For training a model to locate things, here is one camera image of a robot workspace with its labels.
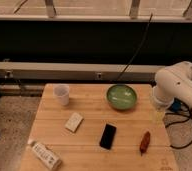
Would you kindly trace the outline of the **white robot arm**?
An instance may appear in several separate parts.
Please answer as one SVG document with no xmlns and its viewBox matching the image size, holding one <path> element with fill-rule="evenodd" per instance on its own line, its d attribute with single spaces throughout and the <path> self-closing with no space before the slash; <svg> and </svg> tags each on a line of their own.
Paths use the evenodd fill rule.
<svg viewBox="0 0 192 171">
<path fill-rule="evenodd" d="M 169 108 L 177 98 L 192 108 L 192 63 L 183 61 L 158 70 L 151 99 L 157 109 Z"/>
</svg>

